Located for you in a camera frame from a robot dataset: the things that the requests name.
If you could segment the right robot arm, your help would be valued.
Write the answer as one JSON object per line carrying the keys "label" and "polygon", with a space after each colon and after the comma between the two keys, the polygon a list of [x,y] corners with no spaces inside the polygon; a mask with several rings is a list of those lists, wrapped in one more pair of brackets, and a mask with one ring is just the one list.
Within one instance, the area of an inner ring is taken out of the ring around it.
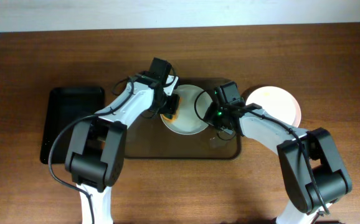
{"label": "right robot arm", "polygon": [[286,124],[260,105],[245,104],[237,84],[208,90],[203,122],[234,136],[256,140],[279,159],[288,202],[274,223],[317,223],[329,207],[352,191],[352,180],[328,130]]}

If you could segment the green orange sponge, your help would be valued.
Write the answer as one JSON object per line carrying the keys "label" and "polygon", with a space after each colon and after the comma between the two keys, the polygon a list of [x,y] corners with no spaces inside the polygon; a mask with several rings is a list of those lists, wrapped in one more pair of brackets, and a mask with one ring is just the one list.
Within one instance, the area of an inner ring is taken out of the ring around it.
{"label": "green orange sponge", "polygon": [[170,122],[173,122],[175,119],[177,119],[179,114],[179,106],[181,102],[182,102],[182,98],[180,96],[178,96],[174,100],[171,100],[170,105],[168,107],[168,112],[162,114],[163,118]]}

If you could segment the pale green plate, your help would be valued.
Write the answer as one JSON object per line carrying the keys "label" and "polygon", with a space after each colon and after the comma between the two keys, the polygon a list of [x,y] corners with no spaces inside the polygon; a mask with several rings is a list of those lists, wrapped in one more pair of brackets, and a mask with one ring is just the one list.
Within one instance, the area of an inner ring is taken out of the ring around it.
{"label": "pale green plate", "polygon": [[182,134],[197,134],[208,127],[208,124],[198,118],[194,103],[203,89],[195,85],[179,85],[173,93],[180,96],[179,107],[173,119],[161,115],[163,123],[171,131]]}

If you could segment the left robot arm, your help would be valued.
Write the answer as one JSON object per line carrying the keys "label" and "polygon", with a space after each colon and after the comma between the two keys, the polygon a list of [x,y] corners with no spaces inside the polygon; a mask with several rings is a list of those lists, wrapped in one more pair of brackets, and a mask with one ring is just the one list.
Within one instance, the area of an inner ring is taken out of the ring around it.
{"label": "left robot arm", "polygon": [[154,58],[112,103],[74,125],[65,169],[80,192],[83,223],[113,223],[111,188],[123,168],[127,130],[144,111],[175,114],[178,80],[169,62]]}

